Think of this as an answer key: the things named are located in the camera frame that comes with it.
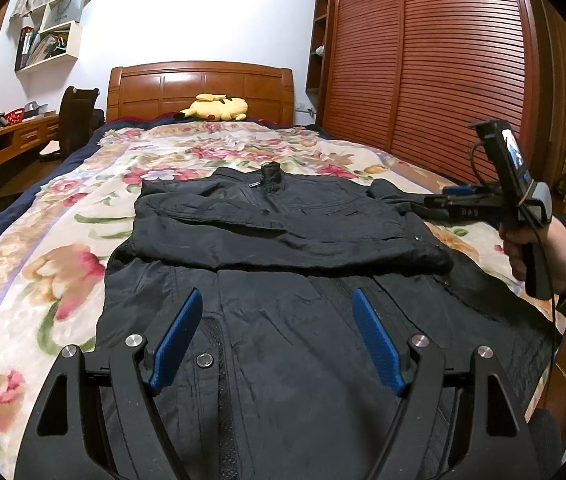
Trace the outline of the person's right hand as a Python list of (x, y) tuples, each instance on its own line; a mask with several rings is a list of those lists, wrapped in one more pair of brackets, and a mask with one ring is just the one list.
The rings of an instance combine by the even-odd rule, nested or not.
[(559, 219), (553, 218), (548, 226), (538, 232), (539, 237), (536, 237), (532, 228), (513, 230), (500, 226), (499, 234), (512, 274), (518, 281), (527, 282), (530, 274), (523, 260), (523, 248), (527, 244), (540, 245), (548, 260), (554, 292), (566, 294), (566, 227)]

